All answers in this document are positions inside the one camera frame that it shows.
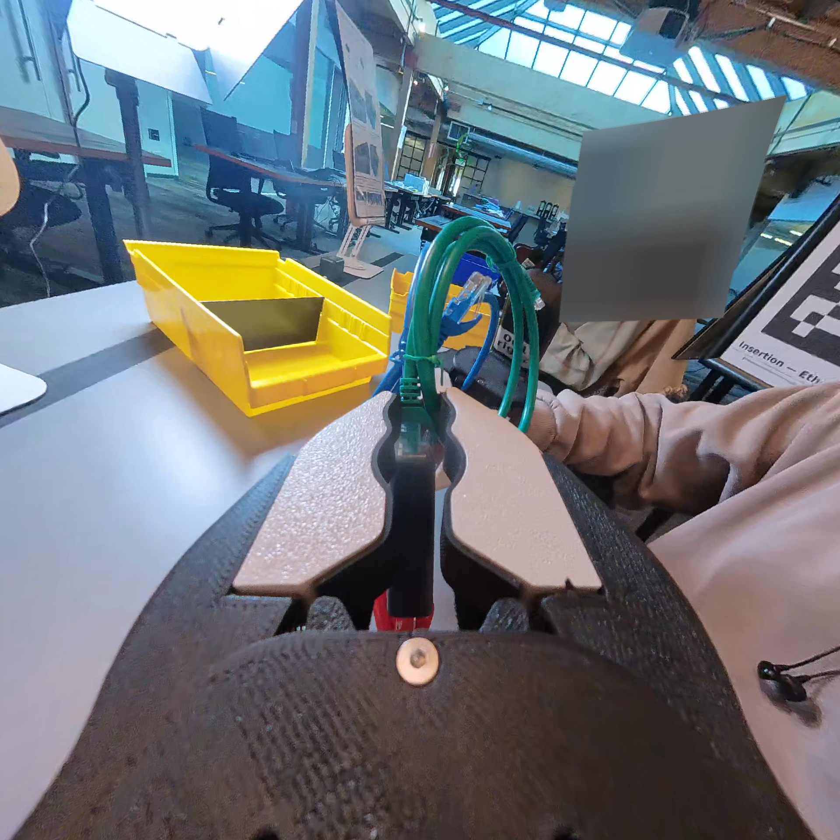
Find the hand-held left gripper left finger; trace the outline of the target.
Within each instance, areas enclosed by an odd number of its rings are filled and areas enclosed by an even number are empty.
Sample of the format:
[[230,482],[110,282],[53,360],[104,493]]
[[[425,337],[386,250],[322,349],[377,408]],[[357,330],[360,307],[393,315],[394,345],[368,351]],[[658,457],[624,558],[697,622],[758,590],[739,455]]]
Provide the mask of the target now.
[[394,579],[395,397],[363,402],[312,437],[294,459],[233,581],[237,595],[286,597],[305,606],[338,599],[367,629]]

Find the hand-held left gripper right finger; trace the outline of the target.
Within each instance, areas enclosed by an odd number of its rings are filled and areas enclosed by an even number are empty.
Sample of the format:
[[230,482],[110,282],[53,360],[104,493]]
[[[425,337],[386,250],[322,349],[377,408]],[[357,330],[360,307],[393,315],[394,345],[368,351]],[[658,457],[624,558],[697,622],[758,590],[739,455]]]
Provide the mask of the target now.
[[440,570],[460,629],[478,629],[512,599],[534,614],[555,595],[591,595],[601,577],[539,447],[456,388],[445,415]]

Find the black ethernet coupler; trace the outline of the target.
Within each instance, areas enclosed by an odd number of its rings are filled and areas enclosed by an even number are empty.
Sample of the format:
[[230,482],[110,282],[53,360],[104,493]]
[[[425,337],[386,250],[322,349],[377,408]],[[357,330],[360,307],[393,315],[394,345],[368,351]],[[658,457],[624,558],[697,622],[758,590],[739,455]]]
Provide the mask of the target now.
[[430,449],[403,454],[391,482],[395,571],[388,613],[417,620],[434,613],[435,462]]

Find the yellow plastic bin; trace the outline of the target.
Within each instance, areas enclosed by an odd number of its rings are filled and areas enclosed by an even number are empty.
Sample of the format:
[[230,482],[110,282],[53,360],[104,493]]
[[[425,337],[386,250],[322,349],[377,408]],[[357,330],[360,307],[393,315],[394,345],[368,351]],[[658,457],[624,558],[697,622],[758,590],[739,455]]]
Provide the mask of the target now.
[[[401,333],[406,317],[408,293],[411,288],[413,273],[409,271],[392,271],[391,296],[388,315],[392,321],[392,332]],[[447,336],[443,348],[447,350],[462,350],[466,347],[480,348],[487,337],[490,326],[490,304],[488,300],[471,306],[465,315],[458,318],[458,322],[467,321],[469,329],[458,327],[459,332]]]
[[[391,352],[382,310],[276,251],[125,239],[152,323],[245,415],[255,417],[381,375]],[[245,351],[204,301],[323,297],[311,343]]]

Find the person's right forearm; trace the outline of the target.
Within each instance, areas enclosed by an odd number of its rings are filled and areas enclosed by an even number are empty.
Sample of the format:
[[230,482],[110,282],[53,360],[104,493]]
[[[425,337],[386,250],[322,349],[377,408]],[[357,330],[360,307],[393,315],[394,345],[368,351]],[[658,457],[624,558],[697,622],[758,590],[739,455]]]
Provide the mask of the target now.
[[838,385],[773,387],[727,405],[663,395],[538,394],[528,437],[612,481],[624,508],[714,529],[838,530]]

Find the standing poster board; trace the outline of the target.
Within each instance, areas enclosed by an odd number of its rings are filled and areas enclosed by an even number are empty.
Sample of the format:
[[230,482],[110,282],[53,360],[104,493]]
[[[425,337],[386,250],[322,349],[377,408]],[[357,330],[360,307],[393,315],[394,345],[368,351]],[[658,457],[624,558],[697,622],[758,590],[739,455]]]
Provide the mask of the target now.
[[338,258],[345,274],[370,279],[382,268],[361,259],[362,246],[373,227],[385,224],[384,152],[375,55],[367,38],[338,2],[332,2],[331,24],[350,109],[343,146],[349,227]]

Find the wooden office desk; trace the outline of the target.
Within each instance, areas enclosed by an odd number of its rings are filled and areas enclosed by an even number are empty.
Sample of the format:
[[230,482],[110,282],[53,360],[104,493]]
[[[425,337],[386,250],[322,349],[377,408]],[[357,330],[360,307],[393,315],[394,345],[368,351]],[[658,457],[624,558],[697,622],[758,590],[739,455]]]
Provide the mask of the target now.
[[[207,158],[208,152],[222,154],[220,150],[209,150],[200,143],[195,144],[194,149],[206,154]],[[252,180],[252,188],[255,192],[258,190],[258,178],[262,176],[265,183],[261,192],[282,203],[284,208],[278,216],[266,217],[282,217],[294,223],[295,238],[278,238],[282,246],[291,245],[309,256],[324,254],[324,250],[316,245],[314,238],[317,226],[316,209],[344,194],[347,186],[345,176],[331,170],[299,172],[283,165],[254,161],[241,155],[238,155],[238,163],[248,167],[255,174]]]
[[101,276],[109,285],[124,281],[122,252],[113,225],[107,193],[108,168],[130,171],[124,144],[44,115],[1,107],[1,134],[9,149],[36,154],[63,154],[80,164],[77,175],[85,187],[88,212],[98,251]]

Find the black office chair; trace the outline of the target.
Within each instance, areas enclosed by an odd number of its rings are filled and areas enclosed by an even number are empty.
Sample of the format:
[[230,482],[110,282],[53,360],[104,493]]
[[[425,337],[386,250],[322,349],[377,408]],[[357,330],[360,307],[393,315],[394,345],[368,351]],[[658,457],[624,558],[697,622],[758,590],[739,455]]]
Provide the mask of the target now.
[[242,247],[250,247],[253,240],[256,240],[281,250],[280,240],[264,231],[262,219],[266,216],[278,216],[284,206],[277,199],[261,192],[265,183],[262,176],[258,178],[258,190],[255,192],[252,188],[255,174],[248,167],[238,163],[242,146],[236,119],[202,109],[201,121],[206,147],[210,151],[222,152],[221,155],[208,152],[206,198],[238,216],[235,224],[209,227],[205,237],[212,238],[216,232],[225,232],[225,242],[237,237]]

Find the white monitor stand base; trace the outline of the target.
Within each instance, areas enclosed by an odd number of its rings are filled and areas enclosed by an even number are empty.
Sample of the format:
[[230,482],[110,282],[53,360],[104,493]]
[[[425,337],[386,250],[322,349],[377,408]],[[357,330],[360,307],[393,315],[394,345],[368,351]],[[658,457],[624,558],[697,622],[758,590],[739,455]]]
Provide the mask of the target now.
[[47,388],[40,377],[1,364],[1,415],[35,403]]

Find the framed checkered tag sign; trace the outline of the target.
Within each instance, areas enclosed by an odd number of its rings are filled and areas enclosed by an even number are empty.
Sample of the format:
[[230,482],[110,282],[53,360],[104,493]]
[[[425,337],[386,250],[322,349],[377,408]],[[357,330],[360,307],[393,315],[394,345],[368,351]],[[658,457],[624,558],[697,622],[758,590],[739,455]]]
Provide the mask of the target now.
[[707,369],[688,401],[839,380],[839,199],[676,354]]

